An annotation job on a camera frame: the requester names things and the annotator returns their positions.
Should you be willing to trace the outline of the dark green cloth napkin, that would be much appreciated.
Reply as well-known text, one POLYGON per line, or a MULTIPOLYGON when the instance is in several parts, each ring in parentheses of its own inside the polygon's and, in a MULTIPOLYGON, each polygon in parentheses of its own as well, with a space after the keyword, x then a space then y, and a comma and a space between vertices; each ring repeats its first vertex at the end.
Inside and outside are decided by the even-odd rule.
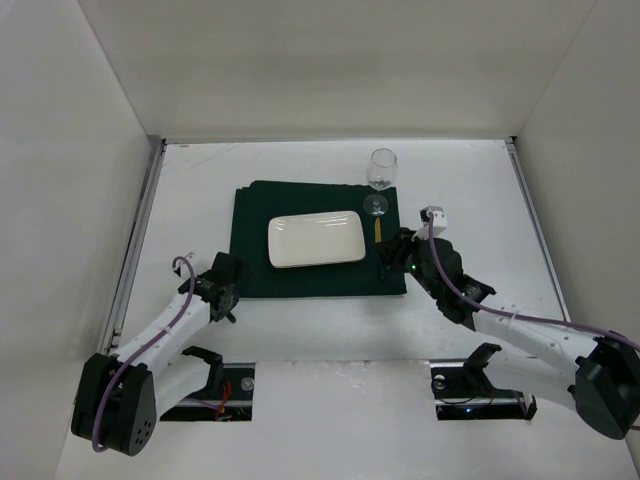
POLYGON ((405 277, 381 268, 374 251, 375 219, 363 208, 363 185, 255 180, 235 193, 229 251, 246 263, 242 298, 313 298, 403 295, 405 277), (354 211, 362 221, 366 257, 349 263, 276 269, 268 258, 267 229, 278 216, 354 211))

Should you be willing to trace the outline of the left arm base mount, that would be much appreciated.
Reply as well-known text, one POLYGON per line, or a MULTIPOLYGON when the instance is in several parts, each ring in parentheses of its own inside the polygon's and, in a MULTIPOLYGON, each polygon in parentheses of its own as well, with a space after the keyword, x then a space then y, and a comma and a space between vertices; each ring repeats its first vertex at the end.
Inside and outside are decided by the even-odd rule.
POLYGON ((182 354, 209 366, 206 385, 164 413, 163 422, 245 422, 252 420, 254 363, 226 363, 223 357, 191 346, 182 354))

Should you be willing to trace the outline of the white rectangular plate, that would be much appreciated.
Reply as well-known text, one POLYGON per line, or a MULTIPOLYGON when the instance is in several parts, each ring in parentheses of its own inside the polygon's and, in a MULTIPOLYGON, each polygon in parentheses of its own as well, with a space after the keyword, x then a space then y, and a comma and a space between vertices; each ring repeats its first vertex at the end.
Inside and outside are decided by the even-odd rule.
POLYGON ((359 262, 366 257, 360 216, 334 211, 280 216, 269 221, 268 257, 274 268, 359 262))

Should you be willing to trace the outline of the gold knife black handle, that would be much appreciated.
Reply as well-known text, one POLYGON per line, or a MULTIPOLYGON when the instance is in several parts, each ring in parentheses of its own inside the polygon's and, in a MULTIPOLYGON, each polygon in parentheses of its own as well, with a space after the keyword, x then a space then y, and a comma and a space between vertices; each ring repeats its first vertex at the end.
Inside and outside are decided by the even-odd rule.
MULTIPOLYGON (((382 242, 382 227, 381 227, 381 217, 378 216, 374 223, 374 240, 375 245, 378 245, 382 242)), ((382 261, 380 260, 379 254, 376 254, 376 258, 378 260, 378 278, 380 281, 384 281, 386 277, 386 270, 382 261)))

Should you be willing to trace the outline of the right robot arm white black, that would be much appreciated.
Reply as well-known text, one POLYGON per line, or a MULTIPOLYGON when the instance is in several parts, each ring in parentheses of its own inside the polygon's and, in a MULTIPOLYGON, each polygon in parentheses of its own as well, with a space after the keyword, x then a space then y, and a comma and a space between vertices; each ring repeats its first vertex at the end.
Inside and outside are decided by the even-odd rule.
POLYGON ((478 388, 514 388, 575 412, 605 437, 621 440, 639 418, 639 346, 612 331, 516 311, 463 270, 453 245, 402 228, 374 244, 384 268, 413 277, 450 322, 498 339, 465 362, 478 388))

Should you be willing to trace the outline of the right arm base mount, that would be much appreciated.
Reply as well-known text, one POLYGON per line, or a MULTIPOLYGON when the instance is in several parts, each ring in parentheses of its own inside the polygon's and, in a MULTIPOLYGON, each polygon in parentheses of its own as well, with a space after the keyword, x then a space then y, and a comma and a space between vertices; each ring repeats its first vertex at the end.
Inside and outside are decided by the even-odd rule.
POLYGON ((496 388, 485 375, 489 360, 502 348, 483 343, 466 359, 430 363, 431 391, 439 421, 531 421, 536 398, 523 392, 496 388))

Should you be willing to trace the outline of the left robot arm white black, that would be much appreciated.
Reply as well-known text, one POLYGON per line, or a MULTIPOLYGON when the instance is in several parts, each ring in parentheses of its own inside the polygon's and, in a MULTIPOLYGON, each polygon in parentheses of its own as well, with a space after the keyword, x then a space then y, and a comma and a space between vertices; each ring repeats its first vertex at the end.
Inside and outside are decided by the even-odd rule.
POLYGON ((209 325, 236 321, 243 261, 218 253, 197 273, 188 258, 177 257, 172 268, 183 282, 164 311, 128 343, 84 364, 70 429, 97 452, 139 454, 162 419, 251 417, 254 365, 227 363, 195 344, 209 325))

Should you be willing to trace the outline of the clear wine glass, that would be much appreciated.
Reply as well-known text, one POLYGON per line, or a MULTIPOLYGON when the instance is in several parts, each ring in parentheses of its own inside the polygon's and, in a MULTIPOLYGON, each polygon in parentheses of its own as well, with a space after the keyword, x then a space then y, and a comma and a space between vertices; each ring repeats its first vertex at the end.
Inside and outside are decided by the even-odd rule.
POLYGON ((364 199, 363 207, 367 214, 378 217, 387 212, 389 202, 382 193, 393 185, 397 173, 398 159, 392 150, 380 148, 371 154, 366 179, 374 193, 364 199))

